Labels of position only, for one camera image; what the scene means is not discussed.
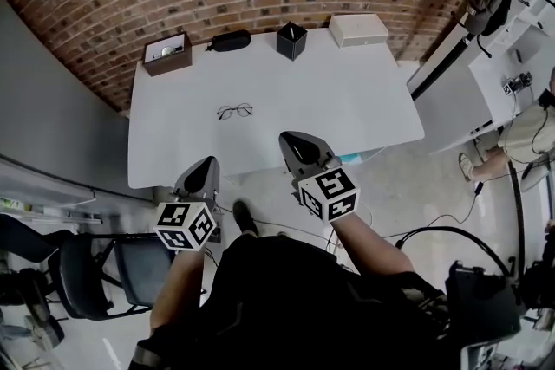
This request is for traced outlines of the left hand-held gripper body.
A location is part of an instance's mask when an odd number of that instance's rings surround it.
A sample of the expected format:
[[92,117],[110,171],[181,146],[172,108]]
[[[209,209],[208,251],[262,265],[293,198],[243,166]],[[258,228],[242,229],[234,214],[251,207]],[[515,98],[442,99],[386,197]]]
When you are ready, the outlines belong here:
[[180,196],[172,192],[160,202],[153,231],[169,249],[200,251],[207,243],[221,243],[222,214],[218,193]]

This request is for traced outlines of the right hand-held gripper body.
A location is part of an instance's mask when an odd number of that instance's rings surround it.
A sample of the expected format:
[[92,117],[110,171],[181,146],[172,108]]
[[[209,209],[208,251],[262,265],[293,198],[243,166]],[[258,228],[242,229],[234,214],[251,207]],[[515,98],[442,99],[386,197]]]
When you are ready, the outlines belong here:
[[348,169],[336,166],[298,183],[300,204],[324,224],[356,211],[360,187]]

